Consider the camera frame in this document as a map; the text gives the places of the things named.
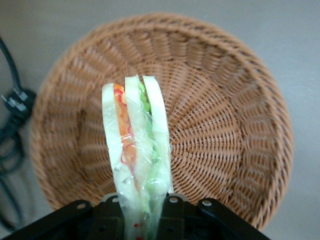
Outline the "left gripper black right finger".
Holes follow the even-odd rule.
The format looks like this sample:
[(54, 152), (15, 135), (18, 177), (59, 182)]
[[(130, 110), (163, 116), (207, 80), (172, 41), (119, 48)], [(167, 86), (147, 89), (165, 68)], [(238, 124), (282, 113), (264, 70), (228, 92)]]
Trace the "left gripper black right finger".
[(191, 204), (185, 195), (168, 194), (158, 225), (160, 240), (267, 240), (228, 207), (213, 198)]

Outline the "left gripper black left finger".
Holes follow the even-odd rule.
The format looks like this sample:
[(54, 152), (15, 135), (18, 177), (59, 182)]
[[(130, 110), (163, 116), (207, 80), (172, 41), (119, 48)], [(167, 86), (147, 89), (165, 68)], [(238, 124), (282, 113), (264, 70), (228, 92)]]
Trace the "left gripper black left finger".
[(93, 206), (75, 200), (6, 236), (5, 240), (123, 240), (124, 217), (118, 195), (109, 193)]

